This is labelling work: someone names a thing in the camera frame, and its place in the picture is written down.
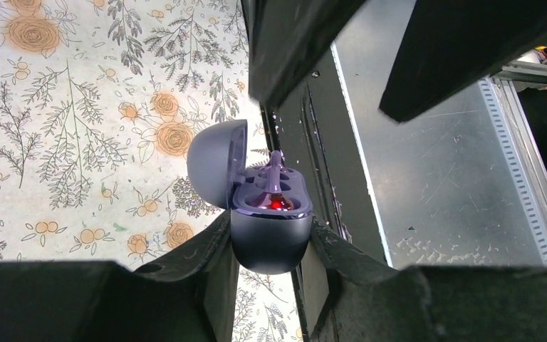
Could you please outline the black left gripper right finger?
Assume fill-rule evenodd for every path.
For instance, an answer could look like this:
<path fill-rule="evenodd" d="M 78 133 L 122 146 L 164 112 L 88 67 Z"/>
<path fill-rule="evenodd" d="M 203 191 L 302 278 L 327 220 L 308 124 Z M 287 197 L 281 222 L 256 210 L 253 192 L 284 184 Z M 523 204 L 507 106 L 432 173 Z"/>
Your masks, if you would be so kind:
<path fill-rule="evenodd" d="M 314 219 L 302 270 L 311 341 L 547 341 L 547 266 L 396 270 Z"/>

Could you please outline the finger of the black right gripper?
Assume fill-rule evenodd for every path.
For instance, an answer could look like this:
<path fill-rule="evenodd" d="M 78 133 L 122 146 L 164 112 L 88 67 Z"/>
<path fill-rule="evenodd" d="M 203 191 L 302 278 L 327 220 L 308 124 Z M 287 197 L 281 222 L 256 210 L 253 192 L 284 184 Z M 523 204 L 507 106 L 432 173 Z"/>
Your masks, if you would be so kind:
<path fill-rule="evenodd" d="M 379 109 L 407 122 L 547 40 L 547 1 L 417 1 Z"/>
<path fill-rule="evenodd" d="M 365 0 L 241 3 L 249 42 L 249 95 L 279 108 Z"/>

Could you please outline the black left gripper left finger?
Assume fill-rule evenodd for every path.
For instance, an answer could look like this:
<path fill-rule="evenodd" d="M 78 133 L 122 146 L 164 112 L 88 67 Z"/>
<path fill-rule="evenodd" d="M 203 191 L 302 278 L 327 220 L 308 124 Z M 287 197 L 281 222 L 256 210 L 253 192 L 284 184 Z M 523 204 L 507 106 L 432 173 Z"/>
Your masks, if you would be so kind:
<path fill-rule="evenodd" d="M 230 213 L 134 271 L 0 262 L 0 341 L 230 341 L 239 264 Z"/>

